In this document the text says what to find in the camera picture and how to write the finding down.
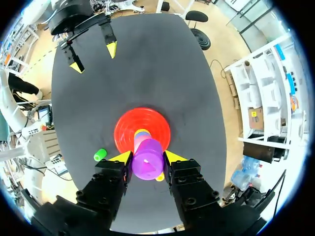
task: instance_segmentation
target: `water bottle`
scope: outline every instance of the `water bottle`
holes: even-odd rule
[[[262,165],[260,165],[260,161],[249,156],[244,156],[242,160],[242,171],[248,175],[256,176],[258,174],[258,170]]]
[[[231,178],[231,182],[241,191],[245,191],[248,188],[248,186],[250,185],[250,181],[251,175],[240,170],[234,171]]]

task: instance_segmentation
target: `green toy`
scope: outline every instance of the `green toy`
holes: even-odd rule
[[[102,159],[104,159],[107,155],[107,151],[103,148],[101,148],[100,150],[98,150],[95,154],[94,154],[94,160],[95,161],[101,161]]]

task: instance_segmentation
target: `screw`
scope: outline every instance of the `screw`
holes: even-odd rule
[[[99,174],[94,174],[94,175],[92,175],[92,178],[93,178],[93,180],[98,179],[98,178],[99,178]]]
[[[185,205],[194,205],[196,203],[196,198],[188,198],[185,201]]]
[[[186,181],[186,178],[184,178],[184,177],[178,178],[178,183],[183,183],[185,181]]]
[[[79,190],[75,193],[77,195],[77,197],[82,197],[84,195],[82,190]]]
[[[98,201],[98,203],[104,205],[104,204],[107,204],[108,201],[106,198],[102,198],[101,200]]]
[[[68,233],[66,231],[58,231],[58,236],[66,236]]]
[[[213,191],[213,192],[211,193],[211,196],[212,196],[213,198],[217,198],[217,197],[219,196],[219,192],[218,192],[218,191]]]
[[[110,177],[110,178],[109,178],[109,181],[110,181],[110,182],[114,182],[115,180],[116,180],[116,177]]]

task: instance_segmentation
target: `oval tabletop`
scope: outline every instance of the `oval tabletop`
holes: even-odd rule
[[[194,158],[210,186],[223,192],[226,140],[222,110],[209,65],[179,16],[144,14],[113,19],[114,59],[99,26],[73,48],[85,67],[79,74],[57,49],[52,79],[54,123],[67,168],[78,189],[90,181],[93,155],[119,154],[114,128],[135,107],[149,107],[169,122],[168,150]],[[133,176],[111,229],[152,232],[181,224],[165,181]]]

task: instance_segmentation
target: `black stool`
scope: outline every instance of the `black stool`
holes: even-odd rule
[[[207,22],[208,16],[200,11],[189,11],[185,17],[186,20],[188,20],[188,26],[190,24],[190,21],[195,21],[194,28],[190,28],[191,32],[197,39],[200,47],[202,50],[208,50],[211,46],[210,39],[208,36],[202,32],[201,30],[196,29],[197,21],[198,22]]]

